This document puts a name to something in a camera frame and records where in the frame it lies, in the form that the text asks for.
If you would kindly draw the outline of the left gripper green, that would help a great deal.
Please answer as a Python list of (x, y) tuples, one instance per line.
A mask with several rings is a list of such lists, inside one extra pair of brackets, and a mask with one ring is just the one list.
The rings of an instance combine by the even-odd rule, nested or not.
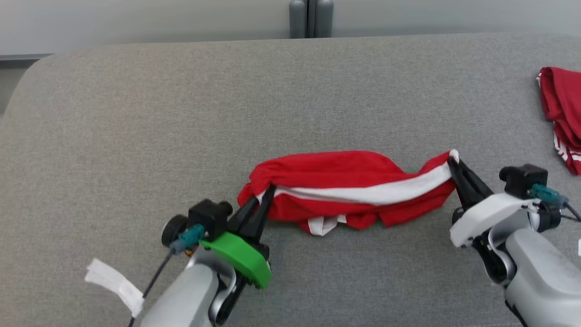
[(241, 205), (228, 220), (230, 233), (226, 232), (212, 241), (200, 240), (200, 246), (216, 254), (258, 288), (268, 288), (272, 278), (270, 265), (258, 250), (234, 233), (241, 230), (241, 235), (247, 240), (260, 242), (275, 191), (276, 185), (270, 184), (263, 195), (257, 198), (252, 196)]

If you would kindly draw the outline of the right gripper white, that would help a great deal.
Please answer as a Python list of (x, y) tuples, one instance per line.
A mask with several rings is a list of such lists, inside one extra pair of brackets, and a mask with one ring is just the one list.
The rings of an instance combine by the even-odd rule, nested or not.
[(456, 185), (458, 198), (465, 210), (452, 224), (450, 239), (455, 247), (470, 246), (486, 230), (504, 221), (517, 211), (535, 209), (540, 199), (520, 199), (507, 193), (494, 194), (463, 161), (448, 158), (448, 167)]

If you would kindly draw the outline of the red Bulls 23 shorts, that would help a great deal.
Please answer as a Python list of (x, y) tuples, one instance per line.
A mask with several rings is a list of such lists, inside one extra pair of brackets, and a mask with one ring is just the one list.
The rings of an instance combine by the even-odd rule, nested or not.
[(376, 221), (390, 227), (413, 221), (444, 205), (456, 188), (448, 160), (457, 150), (428, 160), (407, 173), (390, 158), (371, 151), (291, 154), (256, 165), (238, 195), (239, 205), (263, 199), (276, 186), (268, 217), (295, 222), (324, 236), (338, 224), (363, 230)]

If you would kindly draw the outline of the red shirt with white sleeves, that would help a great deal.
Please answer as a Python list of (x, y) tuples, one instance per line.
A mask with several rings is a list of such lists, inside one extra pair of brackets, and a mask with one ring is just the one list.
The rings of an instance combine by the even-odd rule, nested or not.
[(554, 148), (575, 176), (581, 176), (581, 72), (544, 67), (536, 81), (546, 120), (552, 122)]

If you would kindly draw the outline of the grey partition post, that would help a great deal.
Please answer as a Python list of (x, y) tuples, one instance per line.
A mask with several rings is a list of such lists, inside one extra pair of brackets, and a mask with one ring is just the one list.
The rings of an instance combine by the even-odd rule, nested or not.
[(289, 38), (330, 38), (332, 37), (333, 16), (333, 0), (290, 0)]

